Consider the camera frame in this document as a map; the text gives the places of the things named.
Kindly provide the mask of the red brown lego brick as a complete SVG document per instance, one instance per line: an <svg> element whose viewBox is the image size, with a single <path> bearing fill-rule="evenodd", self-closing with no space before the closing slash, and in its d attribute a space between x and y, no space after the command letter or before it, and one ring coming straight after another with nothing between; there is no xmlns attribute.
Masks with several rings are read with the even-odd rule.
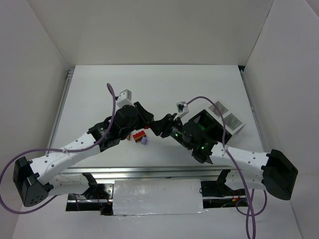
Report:
<svg viewBox="0 0 319 239"><path fill-rule="evenodd" d="M143 137L146 137L146 133L143 130L133 134L133 139L135 142L140 142Z"/></svg>

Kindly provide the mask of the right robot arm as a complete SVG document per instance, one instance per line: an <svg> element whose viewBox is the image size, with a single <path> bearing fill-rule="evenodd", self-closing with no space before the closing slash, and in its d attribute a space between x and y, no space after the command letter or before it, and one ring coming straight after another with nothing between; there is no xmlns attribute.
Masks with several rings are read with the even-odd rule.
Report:
<svg viewBox="0 0 319 239"><path fill-rule="evenodd" d="M219 166L238 165L249 189L266 190L281 200L290 200L297 168L279 150L270 153L250 152L222 144L222 125L206 110L202 110L188 122L167 114L163 119L150 124L155 135L171 136L191 151L199 163Z"/></svg>

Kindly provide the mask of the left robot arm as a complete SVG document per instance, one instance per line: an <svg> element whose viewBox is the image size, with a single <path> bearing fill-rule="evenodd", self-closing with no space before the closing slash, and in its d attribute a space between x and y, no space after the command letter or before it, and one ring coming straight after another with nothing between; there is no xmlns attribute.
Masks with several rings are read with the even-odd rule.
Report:
<svg viewBox="0 0 319 239"><path fill-rule="evenodd" d="M32 207L49 196L61 183L57 175L74 164L116 146L132 131L145 128L154 120L139 102L125 105L115 115L89 128L77 140L30 161L18 158L14 163L13 181L25 207Z"/></svg>

